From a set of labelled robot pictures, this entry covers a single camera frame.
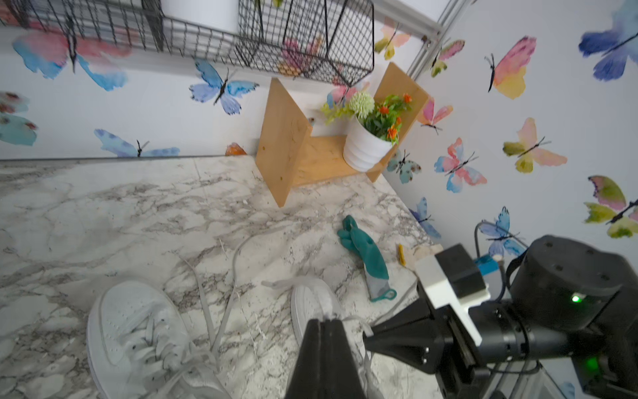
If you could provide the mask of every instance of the green rubber glove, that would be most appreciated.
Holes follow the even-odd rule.
[[[352,216],[346,216],[343,220],[343,230],[339,230],[337,235],[341,238],[341,245],[363,260],[370,300],[376,302],[381,299],[394,299],[397,292],[390,288],[390,276],[381,251],[370,236],[358,228]]]

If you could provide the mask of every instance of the small yellow object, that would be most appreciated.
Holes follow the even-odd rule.
[[[399,244],[399,263],[401,266],[405,267],[405,256],[403,255],[403,245]]]

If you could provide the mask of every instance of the white flower pot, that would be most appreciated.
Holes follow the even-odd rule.
[[[392,149],[392,143],[379,139],[363,127],[354,117],[348,125],[343,159],[352,169],[367,172]]]

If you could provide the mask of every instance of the green flower ball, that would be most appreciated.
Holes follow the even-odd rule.
[[[375,110],[375,99],[367,91],[359,91],[350,99],[348,108],[355,113],[357,118],[365,119],[370,112]]]

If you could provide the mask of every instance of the wooden block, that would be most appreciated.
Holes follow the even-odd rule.
[[[375,167],[373,170],[367,172],[368,178],[370,178],[373,183],[379,178],[383,168],[388,165],[390,158],[392,158],[396,150],[401,145],[403,139],[405,139],[408,135],[412,124],[417,120],[417,115],[421,112],[423,106],[429,99],[429,94],[416,84],[414,80],[407,76],[404,71],[399,69],[395,63],[390,63],[388,65],[388,69],[385,70],[385,74],[383,75],[379,88],[376,90],[375,101],[382,102],[391,94],[402,96],[405,93],[408,93],[412,97],[412,103],[410,104],[412,106],[412,111],[403,112],[403,114],[401,114],[403,125],[399,132],[399,142],[386,156],[383,157],[379,163],[381,167],[378,170]]]
[[[359,174],[343,159],[346,136],[310,137],[302,150],[301,161],[293,186],[317,183],[336,177]],[[380,170],[381,164],[373,170]]]
[[[272,78],[255,163],[279,207],[297,175],[313,127],[279,79]]]

